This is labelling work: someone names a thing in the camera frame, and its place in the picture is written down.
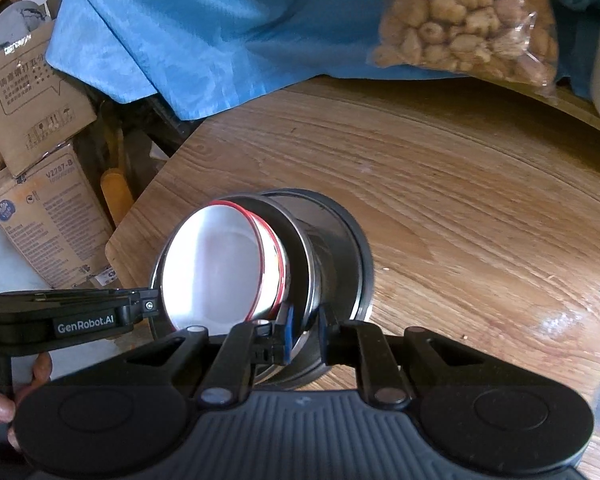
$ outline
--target blue cloth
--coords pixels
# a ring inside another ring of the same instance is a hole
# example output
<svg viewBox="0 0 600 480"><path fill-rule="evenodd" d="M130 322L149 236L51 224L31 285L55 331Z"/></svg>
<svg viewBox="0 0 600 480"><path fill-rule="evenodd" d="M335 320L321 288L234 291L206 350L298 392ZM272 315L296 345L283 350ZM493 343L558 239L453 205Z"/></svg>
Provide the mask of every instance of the blue cloth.
<svg viewBox="0 0 600 480"><path fill-rule="evenodd" d="M600 0L554 0L560 63L589 97ZM182 120L206 117L319 74L340 78L453 76L380 69L386 0L62 0L46 57L126 103L160 92Z"/></svg>

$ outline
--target human hand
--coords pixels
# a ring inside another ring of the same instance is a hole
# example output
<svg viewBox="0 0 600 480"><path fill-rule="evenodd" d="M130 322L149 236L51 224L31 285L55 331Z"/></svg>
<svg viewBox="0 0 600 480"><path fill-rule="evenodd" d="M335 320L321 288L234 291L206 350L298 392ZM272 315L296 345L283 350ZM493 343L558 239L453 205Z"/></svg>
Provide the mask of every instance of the human hand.
<svg viewBox="0 0 600 480"><path fill-rule="evenodd" d="M20 404L22 399L30 394L36 388L46 383L51 376L52 362L51 356L48 352L44 352L36 358L31 369L33 379L31 384L25 386L16 394L15 402L8 397L0 393L0 424L8 424L13 420L16 414L16 407ZM13 428L9 428L7 434L10 444L17 450L20 449L18 441L16 440Z"/></svg>

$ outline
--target plastic bag of snacks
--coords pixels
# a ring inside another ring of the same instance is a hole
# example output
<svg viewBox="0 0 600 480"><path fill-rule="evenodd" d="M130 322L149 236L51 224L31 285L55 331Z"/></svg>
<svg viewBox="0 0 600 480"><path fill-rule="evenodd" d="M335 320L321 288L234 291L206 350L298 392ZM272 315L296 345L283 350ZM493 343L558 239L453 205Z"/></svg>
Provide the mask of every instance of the plastic bag of snacks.
<svg viewBox="0 0 600 480"><path fill-rule="evenodd" d="M553 87L558 43L549 0L391 0L379 35L378 66Z"/></svg>

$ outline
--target wooden table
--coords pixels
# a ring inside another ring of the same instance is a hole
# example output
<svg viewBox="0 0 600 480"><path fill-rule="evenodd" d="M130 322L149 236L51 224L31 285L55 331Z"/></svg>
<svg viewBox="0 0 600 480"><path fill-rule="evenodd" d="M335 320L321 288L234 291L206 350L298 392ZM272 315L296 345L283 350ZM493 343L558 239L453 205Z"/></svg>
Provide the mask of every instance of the wooden table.
<svg viewBox="0 0 600 480"><path fill-rule="evenodd" d="M146 285L171 230L230 192L304 187L360 222L372 322L409 325L600 390L600 132L476 80L320 78L209 118L107 246ZM351 386L334 370L317 388ZM582 471L600 480L600 430Z"/></svg>

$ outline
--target blue circular logo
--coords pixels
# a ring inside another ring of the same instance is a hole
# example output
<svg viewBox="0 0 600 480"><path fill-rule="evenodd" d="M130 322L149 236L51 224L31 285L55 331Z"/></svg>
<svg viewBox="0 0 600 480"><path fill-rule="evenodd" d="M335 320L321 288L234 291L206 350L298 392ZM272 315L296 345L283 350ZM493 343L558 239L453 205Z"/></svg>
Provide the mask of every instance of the blue circular logo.
<svg viewBox="0 0 600 480"><path fill-rule="evenodd" d="M0 220L6 222L16 212L16 206L11 200L0 200Z"/></svg>

